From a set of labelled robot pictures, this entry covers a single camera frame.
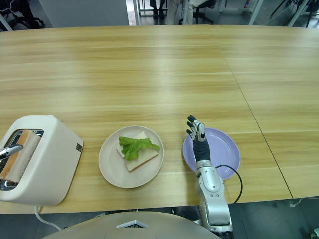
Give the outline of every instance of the white toaster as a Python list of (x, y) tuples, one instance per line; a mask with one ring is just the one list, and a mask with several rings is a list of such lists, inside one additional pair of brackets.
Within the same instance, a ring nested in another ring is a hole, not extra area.
[[(18, 183), (0, 180), (0, 200), (37, 206), (59, 204), (66, 196), (77, 167), (83, 140), (55, 116), (23, 116), (0, 142), (0, 149), (16, 144), (24, 130), (41, 137)], [(0, 173), (6, 160), (0, 160)]]

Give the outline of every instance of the robotic hand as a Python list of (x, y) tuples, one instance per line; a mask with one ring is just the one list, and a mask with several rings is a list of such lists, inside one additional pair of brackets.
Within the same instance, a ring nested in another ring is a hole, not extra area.
[(210, 161), (205, 125), (194, 116), (188, 117), (187, 133), (193, 140), (196, 158), (196, 191), (200, 195), (202, 225), (215, 234), (230, 235), (233, 231), (229, 208), (224, 197), (224, 182)]

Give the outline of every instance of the bread slice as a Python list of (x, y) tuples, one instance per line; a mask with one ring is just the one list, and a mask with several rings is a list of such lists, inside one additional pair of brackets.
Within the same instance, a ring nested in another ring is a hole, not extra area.
[(30, 130), (24, 130), (16, 144), (23, 145), (23, 150), (9, 157), (0, 179), (18, 183), (41, 137)]
[[(138, 134), (137, 136), (134, 137), (134, 139), (145, 139), (145, 138), (147, 138), (147, 136), (144, 132), (141, 132), (140, 134)], [(117, 143), (116, 150), (118, 151), (120, 156), (122, 158), (124, 158), (124, 154), (122, 154), (122, 152), (121, 152), (122, 147), (119, 145), (119, 143)], [(125, 162), (125, 165), (126, 165), (128, 171), (131, 172), (134, 169), (141, 166), (142, 164), (151, 160), (152, 158), (154, 158), (157, 155), (158, 155), (158, 153), (154, 149), (146, 148), (144, 150), (139, 150), (139, 157), (137, 159), (131, 160), (131, 161), (127, 161), (125, 159), (123, 159), (123, 160)]]

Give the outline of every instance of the lettuce leaf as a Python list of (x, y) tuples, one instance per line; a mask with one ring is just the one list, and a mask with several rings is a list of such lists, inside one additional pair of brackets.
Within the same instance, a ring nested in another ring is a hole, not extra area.
[(152, 148), (156, 151), (160, 150), (155, 144), (152, 144), (149, 138), (145, 139), (133, 139), (126, 137), (119, 137), (120, 146), (123, 147), (122, 154), (124, 154), (124, 159), (131, 161), (139, 157), (139, 150), (144, 150), (146, 148)]

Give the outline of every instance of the purple plate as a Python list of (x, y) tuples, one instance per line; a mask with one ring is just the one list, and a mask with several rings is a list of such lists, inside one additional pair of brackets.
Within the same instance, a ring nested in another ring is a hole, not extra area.
[[(213, 166), (217, 167), (218, 165), (226, 164), (237, 171), (240, 165), (240, 153), (235, 142), (227, 134), (214, 128), (206, 128), (205, 133)], [(191, 170), (196, 172), (196, 159), (193, 151), (193, 141), (190, 136), (187, 136), (184, 141), (183, 155)], [(235, 174), (233, 170), (227, 167), (220, 167), (217, 171), (223, 180)]]

